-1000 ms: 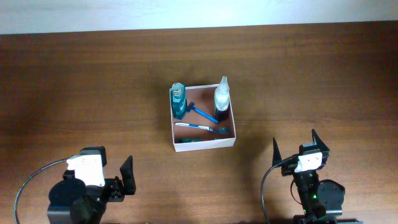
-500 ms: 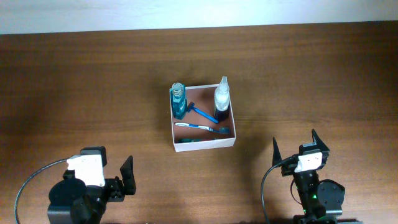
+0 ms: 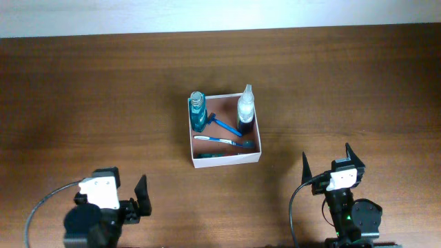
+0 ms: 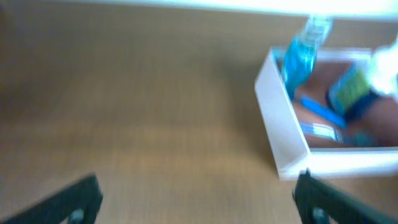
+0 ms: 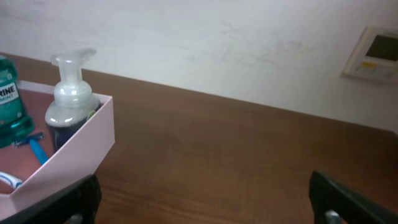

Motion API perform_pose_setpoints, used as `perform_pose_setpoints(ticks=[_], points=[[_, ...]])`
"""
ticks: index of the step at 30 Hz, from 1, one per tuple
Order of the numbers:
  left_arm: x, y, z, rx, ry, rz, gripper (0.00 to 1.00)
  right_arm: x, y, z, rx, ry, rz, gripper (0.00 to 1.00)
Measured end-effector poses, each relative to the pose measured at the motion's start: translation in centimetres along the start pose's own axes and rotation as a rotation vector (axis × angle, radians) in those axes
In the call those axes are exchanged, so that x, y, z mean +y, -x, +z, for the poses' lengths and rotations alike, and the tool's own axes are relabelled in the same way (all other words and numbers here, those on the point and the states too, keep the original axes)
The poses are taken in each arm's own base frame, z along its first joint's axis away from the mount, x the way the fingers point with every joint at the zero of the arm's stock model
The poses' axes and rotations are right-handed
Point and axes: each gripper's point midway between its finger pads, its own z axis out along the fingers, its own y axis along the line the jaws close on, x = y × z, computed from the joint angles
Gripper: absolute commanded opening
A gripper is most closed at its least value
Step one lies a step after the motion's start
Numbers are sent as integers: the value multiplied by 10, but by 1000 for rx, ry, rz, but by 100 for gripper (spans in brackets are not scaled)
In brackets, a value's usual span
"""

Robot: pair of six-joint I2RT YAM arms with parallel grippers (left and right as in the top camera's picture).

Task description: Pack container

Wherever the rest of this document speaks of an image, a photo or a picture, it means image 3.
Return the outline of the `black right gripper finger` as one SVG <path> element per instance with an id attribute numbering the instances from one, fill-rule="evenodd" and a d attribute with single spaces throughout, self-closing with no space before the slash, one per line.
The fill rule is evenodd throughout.
<path id="1" fill-rule="evenodd" d="M 355 167 L 365 166 L 365 164 L 358 158 L 358 156 L 352 150 L 350 144 L 345 143 L 345 149 L 346 149 L 347 158 L 351 160 L 351 162 L 355 165 Z"/>
<path id="2" fill-rule="evenodd" d="M 306 154 L 302 153 L 302 178 L 301 183 L 305 184 L 312 179 L 312 173 L 309 166 L 309 162 L 307 160 Z"/>

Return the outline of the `Colgate toothpaste tube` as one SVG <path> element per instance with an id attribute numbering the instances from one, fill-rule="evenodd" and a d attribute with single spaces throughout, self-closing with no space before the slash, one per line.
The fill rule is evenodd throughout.
<path id="1" fill-rule="evenodd" d="M 227 156 L 227 154 L 213 154 L 213 153 L 198 154 L 196 156 L 196 158 L 197 159 L 202 159 L 202 158 L 218 158 L 218 157 L 223 157 L 223 156 Z"/>

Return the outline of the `blue white toothbrush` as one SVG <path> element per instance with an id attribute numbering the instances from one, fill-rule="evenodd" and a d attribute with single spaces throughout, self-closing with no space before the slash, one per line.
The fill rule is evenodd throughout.
<path id="1" fill-rule="evenodd" d="M 212 141 L 212 142 L 217 142 L 217 143 L 225 143 L 228 145 L 232 145 L 235 147 L 241 147 L 241 148 L 245 148 L 245 149 L 254 149 L 255 148 L 255 144 L 253 141 L 244 141 L 243 143 L 237 143 L 233 140 L 229 140 L 229 139 L 225 139 L 225 138 L 214 138 L 214 137 L 202 136 L 202 135 L 195 135 L 195 136 L 193 136 L 193 138 L 196 140 L 201 140 L 201 141 Z"/>

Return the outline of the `clear foam soap pump bottle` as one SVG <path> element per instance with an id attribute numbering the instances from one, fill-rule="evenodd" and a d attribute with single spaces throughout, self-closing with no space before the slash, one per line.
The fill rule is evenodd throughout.
<path id="1" fill-rule="evenodd" d="M 254 128 L 254 94 L 252 85 L 247 84 L 237 104 L 237 130 L 244 136 Z"/>

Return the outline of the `blue disposable razor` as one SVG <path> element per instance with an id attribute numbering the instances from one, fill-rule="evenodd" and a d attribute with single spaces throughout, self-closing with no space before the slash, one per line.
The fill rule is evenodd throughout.
<path id="1" fill-rule="evenodd" d="M 219 125 L 219 126 L 222 127 L 223 129 L 227 130 L 228 132 L 231 132 L 232 134 L 234 134 L 234 135 L 236 135 L 236 136 L 238 136 L 238 137 L 242 137 L 242 136 L 243 136 L 243 135 L 242 135 L 238 130 L 236 130 L 235 128 L 230 127 L 230 126 L 227 125 L 226 123 L 224 123 L 224 122 L 218 120 L 218 119 L 216 118 L 215 113 L 211 113 L 211 114 L 207 117 L 207 124 L 209 125 L 209 124 L 211 124 L 211 123 L 215 123 L 215 124 Z"/>

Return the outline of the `teal mouthwash bottle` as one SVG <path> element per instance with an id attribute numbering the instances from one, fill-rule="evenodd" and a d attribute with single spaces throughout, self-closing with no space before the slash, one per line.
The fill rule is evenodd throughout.
<path id="1" fill-rule="evenodd" d="M 189 117 L 192 129 L 201 133 L 207 124 L 206 98 L 202 92 L 192 92 L 189 98 Z"/>

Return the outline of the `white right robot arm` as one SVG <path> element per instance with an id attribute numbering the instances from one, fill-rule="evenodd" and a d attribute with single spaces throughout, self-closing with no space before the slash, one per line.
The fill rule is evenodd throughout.
<path id="1" fill-rule="evenodd" d="M 331 162 L 331 169 L 313 176 L 305 155 L 302 156 L 302 184 L 310 185 L 313 195 L 324 195 L 331 214 L 335 238 L 327 238 L 325 247 L 373 247 L 379 238 L 382 208 L 361 198 L 355 200 L 351 190 L 365 173 L 365 164 L 345 145 L 346 158 Z"/>

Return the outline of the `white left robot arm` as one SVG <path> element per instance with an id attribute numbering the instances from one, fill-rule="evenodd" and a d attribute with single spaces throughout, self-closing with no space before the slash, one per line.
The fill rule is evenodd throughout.
<path id="1" fill-rule="evenodd" d="M 78 183 L 76 206 L 65 216 L 65 247 L 116 247 L 124 225 L 138 224 L 152 214 L 147 191 L 147 176 L 142 175 L 134 188 L 135 198 L 121 200 L 119 169 L 96 169 Z"/>

